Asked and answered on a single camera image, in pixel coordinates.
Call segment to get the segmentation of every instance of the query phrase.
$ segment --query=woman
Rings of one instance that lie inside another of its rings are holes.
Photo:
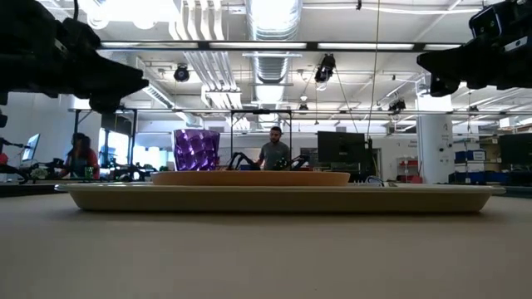
[[[77,133],[72,136],[72,145],[66,157],[66,168],[59,176],[62,178],[70,173],[72,178],[85,178],[85,167],[92,167],[92,178],[99,179],[100,166],[96,153],[91,149],[91,139],[82,133]]]

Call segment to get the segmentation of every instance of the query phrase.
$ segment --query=purple cup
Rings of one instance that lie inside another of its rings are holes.
[[[215,170],[218,160],[219,133],[211,130],[175,130],[175,169]]]

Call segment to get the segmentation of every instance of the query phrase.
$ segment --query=black monitor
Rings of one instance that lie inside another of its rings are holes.
[[[39,143],[40,134],[35,134],[27,140],[26,148],[22,154],[22,162],[27,162],[33,160],[35,157],[35,150],[37,149],[37,144]]]
[[[364,134],[318,132],[320,163],[362,163],[367,160]]]
[[[504,164],[532,164],[532,134],[499,137],[500,159]]]

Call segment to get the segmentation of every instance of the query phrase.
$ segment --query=table surface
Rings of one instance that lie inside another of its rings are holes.
[[[0,199],[0,298],[531,298],[532,200],[472,215],[88,213]]]

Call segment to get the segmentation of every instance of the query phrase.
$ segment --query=white column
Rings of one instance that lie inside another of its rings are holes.
[[[418,110],[452,110],[451,97],[417,97]],[[423,183],[449,183],[455,172],[455,151],[452,143],[450,115],[420,115],[417,117],[418,159]]]

